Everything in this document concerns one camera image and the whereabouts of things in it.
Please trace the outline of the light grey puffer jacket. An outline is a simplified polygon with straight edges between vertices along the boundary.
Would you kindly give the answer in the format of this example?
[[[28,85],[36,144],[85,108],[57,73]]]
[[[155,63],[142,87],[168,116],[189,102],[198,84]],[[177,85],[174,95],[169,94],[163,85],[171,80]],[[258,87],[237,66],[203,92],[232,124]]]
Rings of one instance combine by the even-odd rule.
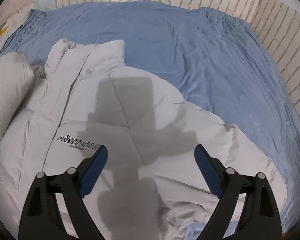
[[[0,57],[0,220],[12,236],[35,175],[63,173],[100,145],[108,160],[83,201],[106,239],[185,239],[209,220],[218,198],[194,160],[199,144],[240,174],[263,172],[282,209],[273,161],[236,125],[126,66],[124,47],[63,38],[42,67],[18,51]]]

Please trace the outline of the blue bed sheet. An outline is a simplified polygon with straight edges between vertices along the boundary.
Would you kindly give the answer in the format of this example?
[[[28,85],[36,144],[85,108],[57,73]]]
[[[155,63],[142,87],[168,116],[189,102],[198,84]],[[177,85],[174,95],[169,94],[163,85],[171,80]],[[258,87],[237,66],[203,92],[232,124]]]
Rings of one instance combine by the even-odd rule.
[[[287,185],[282,230],[297,224],[300,120],[275,60],[247,22],[212,8],[150,1],[73,4],[32,11],[0,54],[18,50],[42,65],[60,38],[124,40],[128,66],[161,77],[185,100],[236,124],[274,161]]]

